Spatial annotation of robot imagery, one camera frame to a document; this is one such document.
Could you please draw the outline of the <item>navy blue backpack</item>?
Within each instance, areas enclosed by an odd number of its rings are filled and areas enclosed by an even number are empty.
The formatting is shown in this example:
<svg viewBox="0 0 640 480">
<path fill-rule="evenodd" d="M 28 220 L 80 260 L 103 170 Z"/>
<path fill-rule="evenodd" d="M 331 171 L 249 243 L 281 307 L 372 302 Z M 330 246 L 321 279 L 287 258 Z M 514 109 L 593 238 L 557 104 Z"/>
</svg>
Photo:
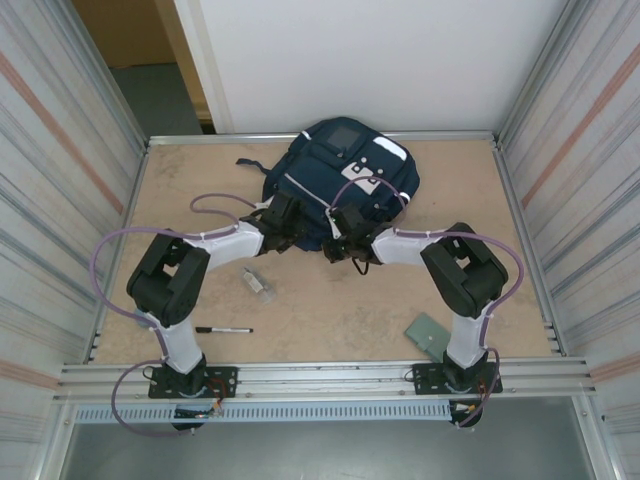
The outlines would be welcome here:
<svg viewBox="0 0 640 480">
<path fill-rule="evenodd" d="M 265 175 L 264 201 L 282 191 L 305 204 L 307 234 L 296 243 L 303 251 L 319 251 L 331 236 L 326 210 L 332 201 L 357 206 L 367 220 L 389 222 L 420 186 L 416 161 L 405 147 L 348 117 L 301 131 L 271 168 L 246 158 L 236 163 Z"/>
</svg>

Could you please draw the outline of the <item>clear plastic case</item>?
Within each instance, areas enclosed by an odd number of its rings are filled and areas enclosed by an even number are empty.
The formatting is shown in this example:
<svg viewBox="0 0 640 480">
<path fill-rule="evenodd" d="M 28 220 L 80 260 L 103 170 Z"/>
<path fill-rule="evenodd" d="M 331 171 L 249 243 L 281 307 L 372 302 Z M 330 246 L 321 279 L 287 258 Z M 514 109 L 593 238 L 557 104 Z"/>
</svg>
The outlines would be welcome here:
<svg viewBox="0 0 640 480">
<path fill-rule="evenodd" d="M 241 277 L 247 288 L 260 300 L 269 304 L 275 298 L 275 290 L 273 286 L 255 269 L 244 266 L 241 270 Z"/>
</svg>

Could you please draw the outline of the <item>grey-green wallet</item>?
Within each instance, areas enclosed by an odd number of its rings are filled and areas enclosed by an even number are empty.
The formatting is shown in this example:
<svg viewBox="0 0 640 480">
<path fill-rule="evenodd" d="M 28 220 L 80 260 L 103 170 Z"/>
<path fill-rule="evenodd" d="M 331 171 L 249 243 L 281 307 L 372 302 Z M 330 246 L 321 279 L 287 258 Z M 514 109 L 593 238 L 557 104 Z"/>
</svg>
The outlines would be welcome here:
<svg viewBox="0 0 640 480">
<path fill-rule="evenodd" d="M 450 332 L 426 313 L 420 313 L 404 332 L 414 346 L 436 363 L 443 361 Z"/>
</svg>

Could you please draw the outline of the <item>small green circuit board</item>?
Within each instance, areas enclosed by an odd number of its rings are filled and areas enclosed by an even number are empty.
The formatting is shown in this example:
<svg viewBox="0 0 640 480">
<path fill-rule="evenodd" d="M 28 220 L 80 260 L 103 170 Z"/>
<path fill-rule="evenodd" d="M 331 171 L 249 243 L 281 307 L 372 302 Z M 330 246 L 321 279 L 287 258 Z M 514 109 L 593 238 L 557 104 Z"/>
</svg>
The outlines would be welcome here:
<svg viewBox="0 0 640 480">
<path fill-rule="evenodd" d="M 211 405 L 179 404 L 174 410 L 174 418 L 205 420 L 220 416 L 222 412 L 223 409 L 220 403 L 213 403 Z"/>
</svg>

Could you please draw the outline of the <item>aluminium table frame rail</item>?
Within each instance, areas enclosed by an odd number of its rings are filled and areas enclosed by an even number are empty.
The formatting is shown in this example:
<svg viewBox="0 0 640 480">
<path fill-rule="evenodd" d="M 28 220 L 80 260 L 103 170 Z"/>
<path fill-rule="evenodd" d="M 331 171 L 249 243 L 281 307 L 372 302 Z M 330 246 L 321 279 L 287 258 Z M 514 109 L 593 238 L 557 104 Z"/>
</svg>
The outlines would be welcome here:
<svg viewBox="0 0 640 480">
<path fill-rule="evenodd" d="M 497 140 L 492 140 L 491 149 L 500 176 L 502 187 L 506 195 L 509 210 L 515 224 L 516 233 L 518 235 L 518 239 L 524 254 L 529 277 L 531 279 L 536 299 L 541 310 L 542 318 L 544 320 L 544 323 L 548 324 L 552 330 L 552 336 L 549 340 L 552 345 L 551 350 L 554 354 L 562 357 L 567 357 L 569 353 L 565 345 L 564 335 L 561 332 L 558 322 L 559 314 L 554 305 L 551 293 L 548 289 L 546 279 L 544 278 L 542 264 L 538 258 L 532 237 L 528 229 L 528 225 L 526 223 L 524 207 L 517 197 L 513 181 L 509 174 L 505 156 L 501 149 L 501 145 Z"/>
<path fill-rule="evenodd" d="M 166 135 L 151 136 L 149 146 L 167 145 L 219 145 L 291 143 L 299 135 L 293 133 L 252 133 L 215 135 Z M 405 141 L 493 141 L 495 135 L 484 130 L 431 130 L 384 132 L 396 142 Z"/>
<path fill-rule="evenodd" d="M 131 221 L 132 221 L 137 200 L 139 197 L 139 191 L 141 188 L 146 166 L 148 163 L 150 150 L 151 150 L 151 146 L 149 143 L 147 143 L 145 145 L 145 150 L 141 158 L 141 163 L 139 165 L 136 177 L 134 179 L 131 195 L 129 197 L 129 202 L 124 212 L 121 228 L 126 228 L 131 225 Z M 121 264 L 125 242 L 126 242 L 125 237 L 122 236 L 116 240 L 113 240 L 111 243 L 111 245 L 113 246 L 113 255 L 112 255 L 111 263 L 109 264 L 109 269 L 104 274 L 103 279 L 99 281 L 99 286 L 102 288 L 103 293 L 106 295 L 107 298 L 111 297 L 111 294 L 114 288 L 117 273 Z M 107 317 L 107 312 L 108 312 L 108 307 L 103 302 L 100 302 L 98 309 L 96 311 L 94 331 L 87 347 L 84 364 L 90 364 L 95 359 L 96 352 L 99 347 L 100 339 L 104 329 L 104 323 Z"/>
</svg>

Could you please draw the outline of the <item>aluminium mounting rail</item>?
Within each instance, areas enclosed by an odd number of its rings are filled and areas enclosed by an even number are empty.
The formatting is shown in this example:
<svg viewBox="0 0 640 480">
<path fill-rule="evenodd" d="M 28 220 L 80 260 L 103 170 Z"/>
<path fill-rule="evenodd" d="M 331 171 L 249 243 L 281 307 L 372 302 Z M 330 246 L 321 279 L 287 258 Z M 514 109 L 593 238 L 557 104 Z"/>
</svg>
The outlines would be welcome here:
<svg viewBox="0 0 640 480">
<path fill-rule="evenodd" d="M 240 363 L 231 389 L 237 402 L 394 400 L 415 395 L 408 361 Z M 124 365 L 67 366 L 56 402 L 107 403 Z M 494 398 L 572 397 L 596 393 L 586 361 L 571 357 L 506 358 Z"/>
</svg>

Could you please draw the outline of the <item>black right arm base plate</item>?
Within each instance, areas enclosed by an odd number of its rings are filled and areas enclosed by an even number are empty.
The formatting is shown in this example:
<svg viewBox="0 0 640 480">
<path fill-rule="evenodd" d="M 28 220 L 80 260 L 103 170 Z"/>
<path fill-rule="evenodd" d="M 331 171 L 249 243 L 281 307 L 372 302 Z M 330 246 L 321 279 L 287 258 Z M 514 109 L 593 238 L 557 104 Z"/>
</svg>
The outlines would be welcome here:
<svg viewBox="0 0 640 480">
<path fill-rule="evenodd" d="M 487 362 L 480 367 L 461 369 L 456 364 L 414 364 L 410 374 L 416 395 L 479 395 L 496 383 L 492 393 L 502 393 L 502 380 L 496 376 L 496 363 Z"/>
</svg>

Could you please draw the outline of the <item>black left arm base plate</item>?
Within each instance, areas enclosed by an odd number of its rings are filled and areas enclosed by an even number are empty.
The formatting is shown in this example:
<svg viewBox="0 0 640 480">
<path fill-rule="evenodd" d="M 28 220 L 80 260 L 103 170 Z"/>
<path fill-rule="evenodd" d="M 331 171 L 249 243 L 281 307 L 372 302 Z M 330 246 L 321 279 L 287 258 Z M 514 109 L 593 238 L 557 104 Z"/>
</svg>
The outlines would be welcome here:
<svg viewBox="0 0 640 480">
<path fill-rule="evenodd" d="M 181 374 L 168 366 L 148 367 L 143 376 L 149 381 L 151 399 L 234 398 L 238 383 L 236 367 L 198 367 Z"/>
</svg>

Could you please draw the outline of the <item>white door frame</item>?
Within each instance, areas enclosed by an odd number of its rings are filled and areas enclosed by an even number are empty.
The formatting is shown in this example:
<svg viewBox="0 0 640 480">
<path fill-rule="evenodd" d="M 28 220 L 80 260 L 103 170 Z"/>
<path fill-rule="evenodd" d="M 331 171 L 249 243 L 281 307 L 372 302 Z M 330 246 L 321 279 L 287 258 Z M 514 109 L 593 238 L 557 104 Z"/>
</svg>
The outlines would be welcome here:
<svg viewBox="0 0 640 480">
<path fill-rule="evenodd" d="M 202 0 L 174 0 L 174 4 L 213 126 L 218 134 L 232 134 L 235 127 L 207 29 Z"/>
</svg>

